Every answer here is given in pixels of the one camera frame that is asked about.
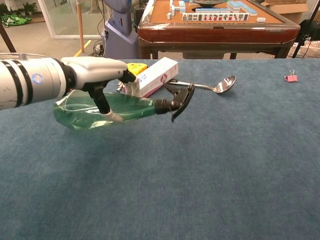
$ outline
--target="table leg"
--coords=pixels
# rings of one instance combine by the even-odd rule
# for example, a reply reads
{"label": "table leg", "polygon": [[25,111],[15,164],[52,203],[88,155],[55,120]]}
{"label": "table leg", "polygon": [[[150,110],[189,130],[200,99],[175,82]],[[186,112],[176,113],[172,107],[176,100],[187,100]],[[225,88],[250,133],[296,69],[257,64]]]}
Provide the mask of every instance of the table leg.
{"label": "table leg", "polygon": [[290,51],[290,47],[279,48],[274,56],[275,59],[285,59]]}
{"label": "table leg", "polygon": [[12,42],[11,42],[11,40],[10,40],[10,38],[9,38],[9,36],[8,36],[6,30],[1,22],[0,22],[0,34],[5,42],[6,46],[8,47],[9,51],[11,53],[16,53],[17,51],[16,51],[14,45],[12,44]]}
{"label": "table leg", "polygon": [[236,59],[237,58],[237,54],[236,53],[231,53],[230,54],[230,59]]}
{"label": "table leg", "polygon": [[141,59],[151,59],[151,52],[149,51],[149,49],[147,47],[140,47],[140,53],[141,53]]}
{"label": "table leg", "polygon": [[158,51],[153,51],[152,52],[152,59],[158,59],[159,55],[158,55]]}

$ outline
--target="green liquid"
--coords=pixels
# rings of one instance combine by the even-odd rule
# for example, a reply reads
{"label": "green liquid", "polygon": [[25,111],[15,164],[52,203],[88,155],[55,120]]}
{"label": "green liquid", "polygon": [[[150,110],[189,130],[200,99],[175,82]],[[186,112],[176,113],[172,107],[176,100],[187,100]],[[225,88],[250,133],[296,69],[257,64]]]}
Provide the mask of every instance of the green liquid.
{"label": "green liquid", "polygon": [[[150,98],[133,97],[117,92],[108,92],[104,95],[112,111],[120,115],[123,122],[156,114],[154,101]],[[80,90],[74,90],[62,100],[57,101],[54,104],[53,114],[57,122],[78,131],[116,123],[101,115],[89,94]]]}

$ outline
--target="cardboard box on floor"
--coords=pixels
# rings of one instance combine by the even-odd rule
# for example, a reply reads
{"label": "cardboard box on floor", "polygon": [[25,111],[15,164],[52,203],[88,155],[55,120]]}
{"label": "cardboard box on floor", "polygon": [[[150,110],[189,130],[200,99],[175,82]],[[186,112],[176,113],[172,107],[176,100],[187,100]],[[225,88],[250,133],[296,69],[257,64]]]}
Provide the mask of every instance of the cardboard box on floor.
{"label": "cardboard box on floor", "polygon": [[314,21],[315,22],[320,22],[320,10],[316,13],[316,15],[314,17]]}
{"label": "cardboard box on floor", "polygon": [[296,24],[301,23],[302,13],[308,11],[306,0],[265,0],[261,5]]}

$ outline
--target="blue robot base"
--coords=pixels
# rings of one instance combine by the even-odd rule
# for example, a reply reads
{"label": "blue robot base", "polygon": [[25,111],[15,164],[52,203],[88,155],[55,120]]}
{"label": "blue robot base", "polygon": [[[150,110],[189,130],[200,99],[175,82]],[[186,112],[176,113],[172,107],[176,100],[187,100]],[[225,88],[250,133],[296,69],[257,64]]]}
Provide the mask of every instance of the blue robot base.
{"label": "blue robot base", "polygon": [[130,35],[120,31],[109,19],[102,34],[104,56],[111,59],[140,59],[138,34],[131,31]]}

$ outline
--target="metal spoon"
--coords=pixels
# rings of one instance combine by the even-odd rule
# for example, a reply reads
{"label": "metal spoon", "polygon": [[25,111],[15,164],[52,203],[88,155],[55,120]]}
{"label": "metal spoon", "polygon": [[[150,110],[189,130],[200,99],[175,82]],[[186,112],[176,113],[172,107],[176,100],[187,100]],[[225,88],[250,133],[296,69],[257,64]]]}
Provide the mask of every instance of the metal spoon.
{"label": "metal spoon", "polygon": [[[198,88],[209,89],[211,91],[214,91],[216,94],[222,94],[222,93],[229,91],[236,83],[236,80],[237,80],[236,76],[232,75],[232,76],[228,76],[225,79],[223,79],[221,82],[219,82],[219,84],[216,87],[202,85],[202,84],[193,84],[193,85]],[[191,83],[178,81],[175,79],[171,79],[170,81],[167,82],[167,84],[180,85],[180,86],[191,85]]]}

